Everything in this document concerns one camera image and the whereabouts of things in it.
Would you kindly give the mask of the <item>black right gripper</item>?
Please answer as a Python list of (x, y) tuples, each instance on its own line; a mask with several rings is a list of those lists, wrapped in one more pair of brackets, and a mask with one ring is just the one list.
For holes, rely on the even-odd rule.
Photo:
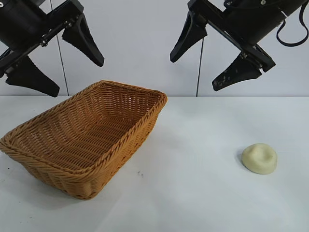
[(258, 43), (301, 5), (300, 0), (227, 0), (225, 10), (221, 11), (208, 0), (191, 0), (170, 61), (176, 62), (206, 37), (206, 24), (209, 24), (242, 52), (212, 81), (213, 90), (257, 79), (262, 75), (259, 68), (267, 72), (275, 66)]

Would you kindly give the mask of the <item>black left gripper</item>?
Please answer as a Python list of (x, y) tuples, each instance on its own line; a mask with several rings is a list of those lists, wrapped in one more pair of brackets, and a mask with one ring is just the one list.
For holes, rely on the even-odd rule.
[(97, 66), (104, 65), (104, 56), (90, 33), (83, 14), (84, 7), (79, 1), (66, 0), (47, 14), (37, 5), (38, 2), (0, 2), (0, 41), (8, 47), (0, 56), (0, 75), (3, 76), (18, 63), (6, 74), (7, 84), (57, 97), (60, 87), (37, 68), (28, 54), (39, 46), (47, 46), (52, 38), (65, 29), (62, 39)]

